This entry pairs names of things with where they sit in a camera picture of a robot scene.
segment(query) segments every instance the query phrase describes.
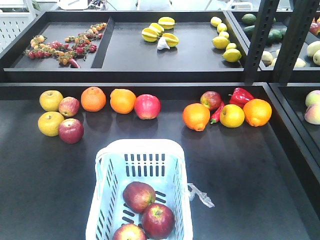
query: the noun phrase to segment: white basket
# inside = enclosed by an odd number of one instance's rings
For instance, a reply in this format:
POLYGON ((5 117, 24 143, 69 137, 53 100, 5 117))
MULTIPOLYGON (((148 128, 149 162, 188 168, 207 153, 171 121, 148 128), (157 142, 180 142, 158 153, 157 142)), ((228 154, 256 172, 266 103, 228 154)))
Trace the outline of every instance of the white basket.
POLYGON ((168 139, 120 139, 101 149, 95 159, 96 185, 86 225, 86 240, 112 240, 123 224, 141 226, 122 192, 133 182, 148 183, 156 202, 172 209, 175 228, 167 240, 192 240, 193 228, 184 151, 168 139))

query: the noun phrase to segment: avocado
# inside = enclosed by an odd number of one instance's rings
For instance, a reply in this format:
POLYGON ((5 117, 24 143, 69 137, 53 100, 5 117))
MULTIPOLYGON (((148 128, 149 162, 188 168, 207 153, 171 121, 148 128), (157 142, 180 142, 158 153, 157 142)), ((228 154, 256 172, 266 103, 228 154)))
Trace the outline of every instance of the avocado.
POLYGON ((282 40, 282 33, 281 33, 281 31, 279 31, 279 30, 277 30, 277 29, 272 29, 270 32, 273 34, 274 42, 275 42, 275 43, 281 42, 281 40, 282 40))
POLYGON ((268 35, 268 39, 266 40, 267 45, 272 45, 275 42, 275 36, 274 34, 270 31, 268 35))
POLYGON ((254 32, 255 25, 246 26, 243 28, 245 35, 250 39, 252 37, 252 33, 254 32))
POLYGON ((286 32, 287 32, 287 28, 286 28, 286 27, 282 28, 282 29, 280 30, 280 32, 281 32, 281 34, 282 34, 282 38, 284 38, 285 35, 286 35, 286 32))
POLYGON ((250 25, 255 24, 257 17, 255 15, 253 15, 252 13, 247 13, 247 14, 243 15, 241 20, 245 25, 250 26, 250 25))

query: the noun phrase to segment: orange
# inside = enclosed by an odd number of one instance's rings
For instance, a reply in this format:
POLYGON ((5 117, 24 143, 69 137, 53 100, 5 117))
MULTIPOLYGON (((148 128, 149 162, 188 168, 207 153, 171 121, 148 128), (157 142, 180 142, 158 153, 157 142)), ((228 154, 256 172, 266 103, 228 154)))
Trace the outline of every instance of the orange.
POLYGON ((210 120, 210 110, 201 103, 192 103, 184 108, 182 118, 188 128, 201 132, 210 120))
POLYGON ((262 99, 255 98, 248 101, 243 107, 245 121, 254 127, 265 125, 271 118, 272 108, 262 99))
POLYGON ((135 106, 136 95, 128 89, 114 89, 110 94, 110 105, 119 114, 130 113, 135 106))
POLYGON ((104 108, 106 103, 106 95, 99 87, 88 87, 81 94, 81 105, 88 112, 98 112, 104 108))

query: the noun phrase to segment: plastic bag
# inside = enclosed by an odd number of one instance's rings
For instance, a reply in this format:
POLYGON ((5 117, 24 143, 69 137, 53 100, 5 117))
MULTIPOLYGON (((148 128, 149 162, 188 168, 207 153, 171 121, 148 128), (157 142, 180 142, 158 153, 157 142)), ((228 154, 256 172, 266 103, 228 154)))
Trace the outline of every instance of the plastic bag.
POLYGON ((207 196, 206 192, 200 191, 198 188, 196 188, 196 186, 193 183, 187 183, 187 185, 191 188, 191 191, 189 192, 190 201, 192 201, 195 198, 195 195, 197 194, 204 205, 206 205, 209 208, 215 206, 211 201, 210 197, 207 196))

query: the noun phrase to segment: garlic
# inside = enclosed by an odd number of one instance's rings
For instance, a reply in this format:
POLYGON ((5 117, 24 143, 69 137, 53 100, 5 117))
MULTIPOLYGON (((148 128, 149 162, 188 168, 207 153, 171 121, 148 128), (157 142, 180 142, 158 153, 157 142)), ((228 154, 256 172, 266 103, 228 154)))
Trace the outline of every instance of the garlic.
POLYGON ((162 50, 162 49, 170 49, 169 45, 167 44, 166 39, 162 36, 160 37, 159 41, 158 41, 158 46, 157 46, 158 50, 162 50))

